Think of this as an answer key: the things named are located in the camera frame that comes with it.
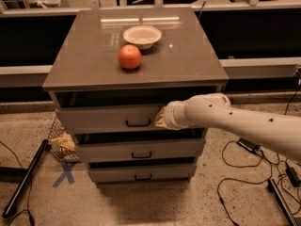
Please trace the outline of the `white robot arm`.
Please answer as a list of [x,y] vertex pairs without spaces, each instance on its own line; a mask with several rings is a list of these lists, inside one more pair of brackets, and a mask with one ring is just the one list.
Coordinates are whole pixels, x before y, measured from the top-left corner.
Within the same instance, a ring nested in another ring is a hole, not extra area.
[[154,125],[169,130],[218,128],[301,162],[301,118],[234,108],[221,93],[193,96],[164,106]]

